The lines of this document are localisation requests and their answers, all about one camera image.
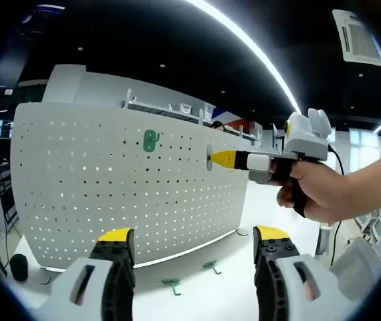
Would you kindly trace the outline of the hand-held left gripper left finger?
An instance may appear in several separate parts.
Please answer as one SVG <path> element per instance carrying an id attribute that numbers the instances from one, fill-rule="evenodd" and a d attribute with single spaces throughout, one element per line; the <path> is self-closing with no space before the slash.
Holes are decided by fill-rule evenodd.
<path id="1" fill-rule="evenodd" d="M 134 230 L 107 232 L 55 279 L 43 319 L 132 320 L 135 285 Z"/>

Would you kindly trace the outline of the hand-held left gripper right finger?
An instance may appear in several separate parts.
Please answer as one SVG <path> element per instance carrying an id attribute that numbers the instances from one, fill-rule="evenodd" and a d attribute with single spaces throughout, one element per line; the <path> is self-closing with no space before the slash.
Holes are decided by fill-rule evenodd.
<path id="1" fill-rule="evenodd" d="M 286 232 L 254 226 L 253 257 L 260 320 L 339 320 L 350 307 L 337 277 Z"/>

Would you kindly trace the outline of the person's right hand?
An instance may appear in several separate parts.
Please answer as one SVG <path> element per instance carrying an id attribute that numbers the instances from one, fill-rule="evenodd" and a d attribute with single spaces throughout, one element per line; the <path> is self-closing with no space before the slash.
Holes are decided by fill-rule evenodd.
<path id="1" fill-rule="evenodd" d="M 272 185 L 281 187 L 277 194 L 277 203 L 281 207 L 294 207 L 296 197 L 291 186 L 293 179 L 305 194 L 305 218 L 333 224 L 348 217 L 345 201 L 347 177 L 322 163 L 297 161 L 291 167 L 290 178 L 271 182 Z"/>

